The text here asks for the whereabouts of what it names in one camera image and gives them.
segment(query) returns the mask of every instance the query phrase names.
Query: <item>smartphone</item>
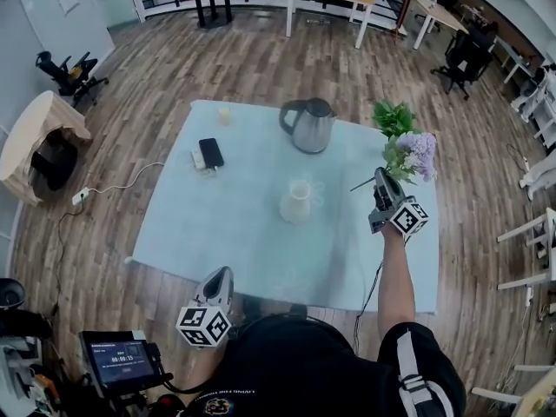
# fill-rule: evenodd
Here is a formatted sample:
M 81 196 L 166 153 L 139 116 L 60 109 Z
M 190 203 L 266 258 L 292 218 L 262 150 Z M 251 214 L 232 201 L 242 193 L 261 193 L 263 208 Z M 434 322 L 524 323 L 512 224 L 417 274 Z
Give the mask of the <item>smartphone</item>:
M 201 149 L 202 158 L 207 169 L 215 169 L 224 165 L 224 158 L 214 137 L 201 139 L 199 141 L 199 148 Z

